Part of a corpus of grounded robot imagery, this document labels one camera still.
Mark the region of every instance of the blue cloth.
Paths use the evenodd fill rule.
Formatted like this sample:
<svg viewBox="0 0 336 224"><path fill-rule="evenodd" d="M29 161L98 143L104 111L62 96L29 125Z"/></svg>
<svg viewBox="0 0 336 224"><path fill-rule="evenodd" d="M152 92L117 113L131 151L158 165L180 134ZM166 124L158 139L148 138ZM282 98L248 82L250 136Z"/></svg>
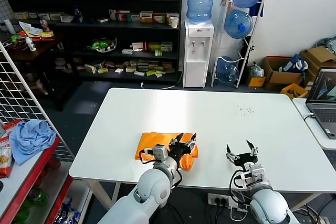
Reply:
<svg viewBox="0 0 336 224"><path fill-rule="evenodd" d="M14 160L22 165L40 151L51 147L55 138L55 131L45 121L19 122L9 135Z"/></svg>

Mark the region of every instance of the wire grid rack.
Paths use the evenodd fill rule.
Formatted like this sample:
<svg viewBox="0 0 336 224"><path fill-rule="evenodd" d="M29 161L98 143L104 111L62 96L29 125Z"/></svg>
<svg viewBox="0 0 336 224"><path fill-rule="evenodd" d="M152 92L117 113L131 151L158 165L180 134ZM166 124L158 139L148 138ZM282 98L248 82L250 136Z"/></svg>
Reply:
<svg viewBox="0 0 336 224"><path fill-rule="evenodd" d="M3 123L9 123L15 119L46 121L60 138L54 155L60 161L72 162L75 156L37 101L1 42L0 51L3 54L0 54L0 120Z"/></svg>

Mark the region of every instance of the laptop screen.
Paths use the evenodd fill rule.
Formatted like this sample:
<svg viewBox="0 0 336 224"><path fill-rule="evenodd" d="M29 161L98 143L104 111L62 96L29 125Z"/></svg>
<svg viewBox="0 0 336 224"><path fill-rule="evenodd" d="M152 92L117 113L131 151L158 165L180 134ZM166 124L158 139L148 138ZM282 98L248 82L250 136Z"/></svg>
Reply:
<svg viewBox="0 0 336 224"><path fill-rule="evenodd" d="M336 103L336 68L320 69L307 100Z"/></svg>

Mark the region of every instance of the laptop keyboard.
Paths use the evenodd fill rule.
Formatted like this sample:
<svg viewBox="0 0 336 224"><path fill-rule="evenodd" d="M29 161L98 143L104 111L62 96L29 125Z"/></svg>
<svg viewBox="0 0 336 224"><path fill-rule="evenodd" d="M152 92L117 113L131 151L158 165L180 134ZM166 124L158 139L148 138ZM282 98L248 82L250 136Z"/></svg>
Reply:
<svg viewBox="0 0 336 224"><path fill-rule="evenodd" d="M336 109L313 109L313 112L323 123L336 122Z"/></svg>

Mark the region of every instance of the table leg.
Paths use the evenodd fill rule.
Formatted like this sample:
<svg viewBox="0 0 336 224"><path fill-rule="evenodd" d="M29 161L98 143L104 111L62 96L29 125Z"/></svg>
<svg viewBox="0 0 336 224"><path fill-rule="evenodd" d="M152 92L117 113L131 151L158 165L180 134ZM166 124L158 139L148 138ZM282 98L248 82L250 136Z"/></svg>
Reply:
<svg viewBox="0 0 336 224"><path fill-rule="evenodd" d="M290 210L293 212L295 210L298 210L300 207L304 206L305 204L309 203L316 197L320 196L322 193L314 193L310 194L309 196L304 196L297 204L295 204L293 207L290 208Z"/></svg>
<svg viewBox="0 0 336 224"><path fill-rule="evenodd" d="M99 202L105 207L105 209L108 211L113 206L112 200L104 190L104 188L101 186L99 181L97 180L87 180L87 184L94 194L94 196L99 200Z"/></svg>
<svg viewBox="0 0 336 224"><path fill-rule="evenodd" d="M118 193L120 189L120 184L119 182L116 182L116 185L114 187L113 195L112 195L112 205L114 205L117 202L118 199Z"/></svg>

